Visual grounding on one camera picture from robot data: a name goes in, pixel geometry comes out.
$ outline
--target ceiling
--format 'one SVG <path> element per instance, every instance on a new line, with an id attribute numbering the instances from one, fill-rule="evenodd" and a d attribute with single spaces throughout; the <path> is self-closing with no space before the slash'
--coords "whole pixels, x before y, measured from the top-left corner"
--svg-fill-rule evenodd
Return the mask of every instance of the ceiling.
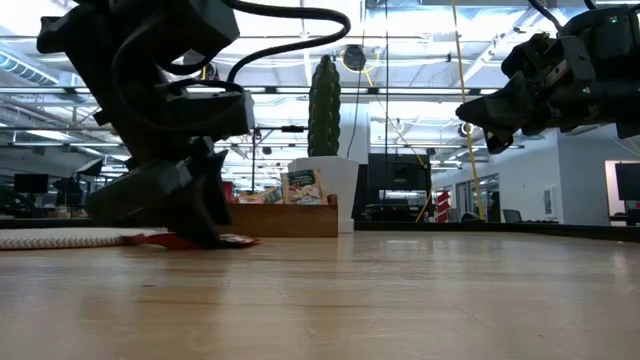
<path id="1" fill-rule="evenodd" d="M 306 87 L 321 56 L 335 55 L 343 88 L 356 87 L 410 87 L 457 89 L 460 71 L 467 87 L 498 88 L 507 78 L 500 71 L 501 61 L 513 46 L 540 31 L 552 32 L 550 22 L 530 9 L 525 0 L 458 0 L 456 4 L 461 63 L 455 42 L 455 25 L 450 2 L 444 0 L 260 0 L 262 4 L 280 6 L 322 7 L 338 10 L 351 19 L 352 29 L 345 39 L 323 47 L 280 54 L 260 59 L 244 67 L 236 82 L 245 86 Z M 35 48 L 35 36 L 40 28 L 41 16 L 61 16 L 74 3 L 68 0 L 10 1 L 0 12 L 0 63 L 11 59 L 34 71 L 37 76 L 25 79 L 0 65 L 0 85 L 4 87 L 42 87 L 49 81 L 54 86 L 83 86 L 73 66 L 64 54 L 42 55 Z M 551 12 L 561 23 L 586 10 L 582 0 L 547 1 Z M 224 49 L 214 59 L 222 78 L 240 58 L 267 47 L 300 41 L 302 37 L 317 37 L 335 32 L 339 26 L 324 21 L 276 19 L 236 11 L 241 38 Z M 368 75 L 351 72 L 340 64 L 340 53 L 349 44 L 364 44 L 368 58 Z M 90 116 L 96 111 L 89 94 L 68 97 L 60 95 L 7 94 L 0 91 L 0 123 L 7 126 L 67 127 L 94 129 Z M 308 101 L 304 93 L 288 95 L 256 95 L 256 121 L 260 126 L 305 125 Z M 343 96 L 342 102 L 354 102 L 353 96 Z M 371 141 L 385 137 L 385 104 L 363 96 L 361 103 L 369 103 Z M 442 144 L 463 141 L 458 135 L 459 120 L 455 108 L 460 102 L 456 92 L 440 98 L 414 96 L 394 97 L 389 104 L 389 117 L 399 119 L 400 132 L 409 143 L 437 142 Z M 117 143 L 119 139 L 105 131 L 67 132 L 80 143 Z M 18 133 L 19 141 L 50 141 L 34 133 Z M 389 141 L 400 143 L 395 130 L 390 129 Z M 230 142 L 250 143 L 240 137 Z M 274 184 L 279 170 L 287 160 L 306 156 L 306 133 L 271 133 L 264 144 L 299 143 L 298 147 L 273 147 L 272 154 L 257 151 L 260 171 L 258 187 Z M 520 138 L 523 141 L 533 139 Z M 124 147 L 83 147 L 93 150 L 95 156 L 127 155 Z M 240 178 L 251 174 L 250 148 L 240 147 L 231 152 L 225 166 L 225 177 L 247 184 Z M 468 155 L 452 150 L 438 152 L 440 160 L 468 160 Z M 476 152 L 480 159 L 486 156 Z"/>

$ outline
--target wooden table surface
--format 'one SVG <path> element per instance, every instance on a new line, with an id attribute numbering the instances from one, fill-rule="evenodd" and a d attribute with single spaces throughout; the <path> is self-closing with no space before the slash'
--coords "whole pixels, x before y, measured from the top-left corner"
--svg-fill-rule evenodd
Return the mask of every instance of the wooden table surface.
<path id="1" fill-rule="evenodd" d="M 0 252 L 0 359 L 640 359 L 640 245 L 358 233 Z"/>

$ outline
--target hanging cable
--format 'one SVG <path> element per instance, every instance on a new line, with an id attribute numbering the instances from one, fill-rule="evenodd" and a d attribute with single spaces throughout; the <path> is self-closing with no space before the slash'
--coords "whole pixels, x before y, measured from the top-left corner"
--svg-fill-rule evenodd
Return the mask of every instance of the hanging cable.
<path id="1" fill-rule="evenodd" d="M 549 12 L 549 10 L 545 9 L 544 6 L 542 6 L 538 0 L 528 0 L 529 4 L 531 4 L 531 6 L 533 6 L 536 10 L 538 10 L 538 12 L 540 14 L 542 14 L 542 16 L 546 17 L 549 21 L 551 21 L 551 23 L 553 24 L 553 26 L 556 27 L 556 30 L 558 30 L 559 33 L 562 32 L 562 25 L 560 25 L 560 22 L 558 21 L 558 19 L 556 19 L 555 16 L 553 16 L 553 14 L 551 14 Z"/>
<path id="2" fill-rule="evenodd" d="M 453 26 L 455 27 L 455 31 L 456 31 L 456 50 L 458 51 L 458 74 L 460 76 L 460 87 L 461 87 L 461 91 L 462 91 L 462 103 L 465 103 L 465 102 L 467 102 L 467 97 L 466 97 L 466 89 L 465 89 L 465 86 L 464 86 L 464 73 L 462 71 L 462 52 L 460 51 L 460 35 L 458 34 L 458 12 L 456 11 L 456 1 L 455 0 L 451 0 L 451 10 L 453 11 Z M 471 162 L 471 173 L 473 175 L 473 183 L 474 183 L 474 185 L 476 187 L 476 199 L 478 201 L 478 216 L 480 217 L 481 220 L 484 220 L 484 208 L 482 206 L 482 196 L 480 194 L 480 182 L 478 181 L 478 172 L 476 170 L 476 159 L 475 159 L 475 155 L 473 154 L 473 142 L 472 142 L 472 139 L 471 139 L 471 126 L 469 126 L 469 123 L 466 123 L 464 128 L 465 128 L 465 132 L 467 133 L 467 148 L 469 149 L 469 161 Z"/>
<path id="3" fill-rule="evenodd" d="M 321 46 L 336 42 L 345 37 L 351 30 L 351 22 L 349 18 L 334 10 L 318 9 L 318 8 L 300 8 L 300 7 L 285 7 L 285 6 L 272 6 L 247 3 L 240 0 L 221 0 L 228 7 L 246 12 L 249 14 L 263 15 L 277 18 L 294 18 L 294 19 L 309 19 L 309 20 L 329 20 L 342 24 L 343 28 L 331 35 L 323 36 L 317 39 L 301 41 L 294 44 L 287 44 L 281 46 L 275 46 L 272 48 L 257 51 L 251 55 L 244 57 L 237 64 L 233 66 L 227 77 L 228 82 L 234 82 L 238 71 L 243 66 L 250 62 L 266 57 L 277 55 L 289 51 L 303 50 L 315 46 Z"/>
<path id="4" fill-rule="evenodd" d="M 597 9 L 596 5 L 591 0 L 584 0 L 584 4 L 587 5 L 587 8 L 589 10 L 596 10 Z"/>
<path id="5" fill-rule="evenodd" d="M 365 31 L 366 31 L 366 27 L 364 26 L 364 22 L 367 19 L 367 12 L 364 12 L 364 17 L 362 18 L 362 41 L 361 41 L 361 45 L 360 47 L 362 49 L 364 49 L 364 39 L 365 39 Z M 342 65 L 346 67 L 346 65 L 344 65 L 344 59 L 342 57 L 342 54 L 340 54 L 340 60 L 342 61 Z M 357 129 L 357 125 L 358 125 L 358 108 L 360 107 L 360 81 L 362 80 L 362 71 L 358 71 L 358 88 L 356 89 L 356 110 L 355 113 L 353 115 L 353 131 L 351 132 L 351 139 L 349 140 L 349 146 L 347 147 L 347 159 L 349 159 L 349 154 L 351 154 L 351 146 L 353 145 L 353 140 L 356 137 L 356 129 Z"/>

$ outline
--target white pot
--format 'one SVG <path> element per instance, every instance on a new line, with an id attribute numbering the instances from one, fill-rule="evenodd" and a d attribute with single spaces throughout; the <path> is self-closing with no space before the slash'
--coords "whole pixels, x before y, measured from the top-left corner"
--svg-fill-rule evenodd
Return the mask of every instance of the white pot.
<path id="1" fill-rule="evenodd" d="M 358 182 L 357 161 L 339 156 L 301 158 L 289 163 L 289 171 L 319 169 L 327 194 L 338 195 L 338 232 L 353 232 L 353 200 Z"/>

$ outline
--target wall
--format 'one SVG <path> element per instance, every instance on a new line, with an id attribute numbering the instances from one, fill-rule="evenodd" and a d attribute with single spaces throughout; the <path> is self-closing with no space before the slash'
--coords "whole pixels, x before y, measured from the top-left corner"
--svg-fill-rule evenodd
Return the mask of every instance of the wall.
<path id="1" fill-rule="evenodd" d="M 524 220 L 549 220 L 544 213 L 544 190 L 556 187 L 555 210 L 563 222 L 558 161 L 558 132 L 548 130 L 543 140 L 525 142 L 521 150 L 507 150 L 490 157 L 489 163 L 477 164 L 478 177 L 498 174 L 500 177 L 500 206 L 520 211 Z M 463 170 L 447 171 L 434 176 L 434 187 L 454 185 L 472 179 L 470 166 Z"/>
<path id="2" fill-rule="evenodd" d="M 610 224 L 605 161 L 640 158 L 612 138 L 631 148 L 629 140 L 617 139 L 615 126 L 611 125 L 579 136 L 559 136 L 565 223 Z"/>

